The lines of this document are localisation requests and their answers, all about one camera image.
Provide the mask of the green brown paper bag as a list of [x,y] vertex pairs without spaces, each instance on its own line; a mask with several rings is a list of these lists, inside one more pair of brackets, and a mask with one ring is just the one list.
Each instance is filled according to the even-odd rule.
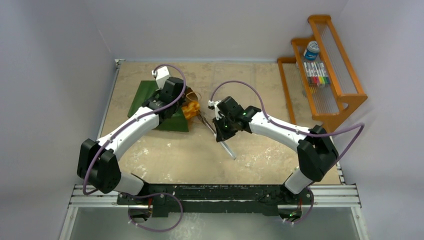
[[[147,111],[151,112],[168,105],[180,96],[183,86],[183,81],[176,77],[166,80],[162,88],[158,87],[155,81],[141,81],[127,116],[132,117],[140,107],[147,107]],[[194,92],[187,87],[176,103],[155,113],[159,117],[159,125],[155,129],[188,132],[193,118],[199,114],[200,108]]]

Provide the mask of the orange braided fake bread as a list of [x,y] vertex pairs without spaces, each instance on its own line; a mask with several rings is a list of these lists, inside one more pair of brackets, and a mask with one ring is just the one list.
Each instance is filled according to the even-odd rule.
[[198,101],[190,101],[188,104],[184,105],[181,109],[186,120],[198,115],[200,110],[200,103]]

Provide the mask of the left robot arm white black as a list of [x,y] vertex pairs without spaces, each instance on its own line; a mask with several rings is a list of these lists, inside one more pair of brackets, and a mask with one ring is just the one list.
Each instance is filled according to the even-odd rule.
[[100,191],[129,194],[138,205],[146,203],[149,191],[144,181],[123,173],[119,160],[146,133],[170,119],[185,101],[186,79],[168,77],[142,106],[111,133],[98,140],[85,140],[80,149],[78,175],[83,179],[82,192],[88,196]]

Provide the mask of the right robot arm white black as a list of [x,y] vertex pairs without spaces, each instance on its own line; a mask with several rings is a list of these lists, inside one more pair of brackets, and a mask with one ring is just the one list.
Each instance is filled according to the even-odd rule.
[[282,200],[288,204],[298,200],[310,184],[321,181],[339,157],[333,141],[319,125],[308,128],[266,117],[260,108],[243,108],[231,96],[208,101],[208,108],[215,112],[212,121],[217,142],[224,142],[237,132],[248,132],[265,136],[297,153],[299,168],[286,179],[280,191]]

